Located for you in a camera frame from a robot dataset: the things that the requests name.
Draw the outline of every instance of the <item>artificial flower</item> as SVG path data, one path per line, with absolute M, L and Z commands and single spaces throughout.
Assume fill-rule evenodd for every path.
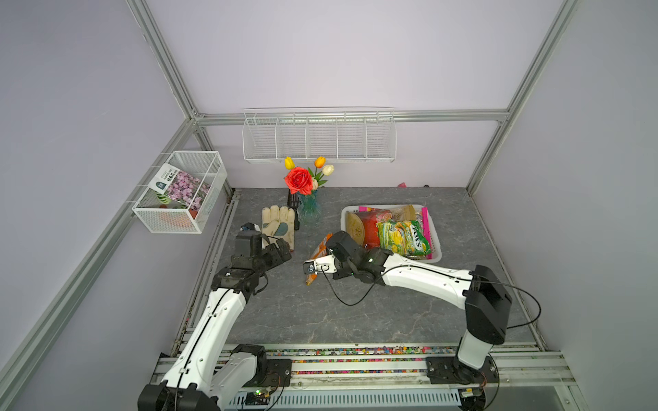
M 334 166 L 332 166 L 331 164 L 324 166 L 324 168 L 322 169 L 322 173 L 325 176 L 331 176 L 332 172 L 334 172 Z
M 327 161 L 326 158 L 324 158 L 324 157 L 322 157 L 322 156 L 319 156 L 319 157 L 317 158 L 317 160 L 315 160 L 315 163 L 313 163 L 313 164 L 315 164 L 315 167 L 316 167 L 316 168 L 322 168 L 322 166 L 324 166 L 324 162 L 325 162 L 325 161 Z
M 302 167 L 295 167 L 288 175 L 284 178 L 284 181 L 290 188 L 290 193 L 295 194 L 300 192 L 304 195 L 311 194 L 311 189 L 313 188 L 311 173 L 308 170 L 303 169 Z
M 292 158 L 290 158 L 290 157 L 286 157 L 286 168 L 288 170 L 292 170 L 293 168 L 295 168 L 295 163 L 293 162 Z

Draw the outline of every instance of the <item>orange tulip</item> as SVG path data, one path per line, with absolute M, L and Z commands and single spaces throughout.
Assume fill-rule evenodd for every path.
M 322 168 L 322 166 L 324 166 L 325 161 L 327 161 L 326 158 L 324 158 L 322 156 L 319 156 L 318 159 L 315 160 L 315 163 L 313 163 L 313 164 L 315 164 L 316 168 Z

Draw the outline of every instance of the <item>wire mesh basket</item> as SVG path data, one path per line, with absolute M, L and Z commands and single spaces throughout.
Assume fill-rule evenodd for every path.
M 200 179 L 199 188 L 204 183 L 210 185 L 199 210 L 195 212 L 190 209 L 200 195 L 199 190 L 194 193 L 190 205 L 179 204 L 178 208 L 161 208 L 163 203 L 157 193 L 148 187 L 132 210 L 151 233 L 200 234 L 226 180 L 226 168 L 222 159 L 216 151 L 174 151 L 166 162 Z
M 332 162 L 393 161 L 397 134 L 392 115 L 247 117 L 242 127 L 248 162 L 277 162 L 286 157 Z

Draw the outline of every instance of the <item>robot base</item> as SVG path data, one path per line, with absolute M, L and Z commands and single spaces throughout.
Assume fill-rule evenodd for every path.
M 497 383 L 499 375 L 491 356 L 487 356 L 484 365 L 477 371 L 466 367 L 455 367 L 455 357 L 427 357 L 427 376 L 431 384 L 487 384 Z
M 271 360 L 267 358 L 265 362 L 265 379 L 256 381 L 257 377 L 254 377 L 247 381 L 243 387 L 289 387 L 292 360 Z

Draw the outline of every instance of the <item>blue glass vase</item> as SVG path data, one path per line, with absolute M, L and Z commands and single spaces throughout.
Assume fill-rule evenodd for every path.
M 299 208 L 297 214 L 302 225 L 312 225 L 320 220 L 320 205 L 318 204 L 318 191 L 314 190 L 309 195 L 299 195 Z

